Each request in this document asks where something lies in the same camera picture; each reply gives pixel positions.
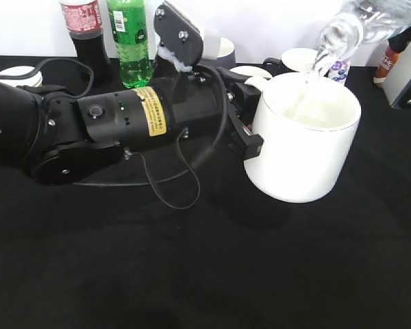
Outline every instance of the bottle label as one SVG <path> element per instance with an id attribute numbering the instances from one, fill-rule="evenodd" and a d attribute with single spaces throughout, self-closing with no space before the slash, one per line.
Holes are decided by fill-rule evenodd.
<path id="1" fill-rule="evenodd" d="M 388 47 L 384 57 L 382 58 L 381 64 L 377 68 L 375 78 L 373 80 L 374 84 L 377 87 L 382 87 L 385 79 L 388 77 L 388 74 L 391 72 L 393 67 L 396 65 L 397 61 L 400 58 L 400 54 L 396 53 L 391 47 Z"/>
<path id="2" fill-rule="evenodd" d="M 121 45 L 139 45 L 147 42 L 145 9 L 110 10 L 114 41 Z"/>
<path id="3" fill-rule="evenodd" d="M 349 76 L 351 60 L 337 61 L 329 71 L 329 78 L 341 83 L 343 86 Z"/>
<path id="4" fill-rule="evenodd" d="M 86 5 L 63 5 L 62 13 L 67 28 L 74 32 L 95 31 L 102 27 L 101 12 L 97 0 Z"/>

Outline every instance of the robotic arm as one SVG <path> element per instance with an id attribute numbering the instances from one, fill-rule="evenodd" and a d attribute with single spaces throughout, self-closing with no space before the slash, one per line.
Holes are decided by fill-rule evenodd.
<path id="1" fill-rule="evenodd" d="M 258 156 L 263 140 L 245 124 L 260 93 L 243 84 L 247 77 L 198 65 L 209 42 L 171 4 L 158 8 L 155 30 L 164 53 L 192 71 L 179 72 L 157 56 L 149 86 L 80 99 L 43 97 L 0 83 L 0 166 L 20 167 L 40 184 L 70 184 L 134 152 L 168 145 L 180 134 L 213 134 L 220 125 L 217 139 L 225 131 L 243 160 Z"/>

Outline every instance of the mug handle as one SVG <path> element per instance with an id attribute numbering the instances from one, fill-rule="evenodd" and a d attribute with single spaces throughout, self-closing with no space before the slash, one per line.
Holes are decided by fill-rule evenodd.
<path id="1" fill-rule="evenodd" d="M 275 72 L 270 72 L 268 70 L 268 68 L 271 67 L 271 66 L 276 67 Z M 264 60 L 264 62 L 262 64 L 262 69 L 264 69 L 264 70 L 268 71 L 269 73 L 271 73 L 272 76 L 276 76 L 276 75 L 279 74 L 282 66 L 283 66 L 282 60 L 278 60 L 277 58 L 274 58 L 274 57 L 268 57 L 266 60 Z"/>

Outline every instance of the white ceramic cup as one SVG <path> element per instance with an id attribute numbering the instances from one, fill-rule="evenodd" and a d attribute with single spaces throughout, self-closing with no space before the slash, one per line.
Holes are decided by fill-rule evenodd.
<path id="1" fill-rule="evenodd" d="M 245 161 L 245 170 L 261 191 L 285 202 L 313 202 L 333 189 L 361 116 L 355 95 L 325 77 L 295 106 L 307 81 L 308 74 L 286 73 L 246 82 L 262 91 L 253 133 L 264 146 L 259 157 Z"/>
<path id="2" fill-rule="evenodd" d="M 34 70 L 31 66 L 16 66 L 10 67 L 2 72 L 0 75 L 24 75 Z M 29 86 L 29 87 L 39 87 L 42 85 L 42 73 L 38 72 L 35 76 L 30 77 L 26 80 L 0 80 L 2 84 L 7 84 L 8 86 Z"/>
<path id="3" fill-rule="evenodd" d="M 283 73 L 312 71 L 317 51 L 309 48 L 294 48 L 285 51 L 280 60 L 267 58 L 262 65 L 263 69 L 273 70 L 274 75 Z"/>
<path id="4" fill-rule="evenodd" d="M 202 64 L 212 67 L 223 67 L 230 70 L 236 66 L 236 47 L 226 38 L 221 38 L 221 47 L 216 60 L 202 60 Z"/>

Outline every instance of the yellow warning label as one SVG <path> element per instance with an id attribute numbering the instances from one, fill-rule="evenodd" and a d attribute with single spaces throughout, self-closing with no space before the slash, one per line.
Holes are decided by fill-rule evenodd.
<path id="1" fill-rule="evenodd" d="M 156 92 L 151 87 L 136 88 L 134 91 L 142 99 L 143 110 L 148 121 L 150 137 L 167 133 L 163 106 Z"/>

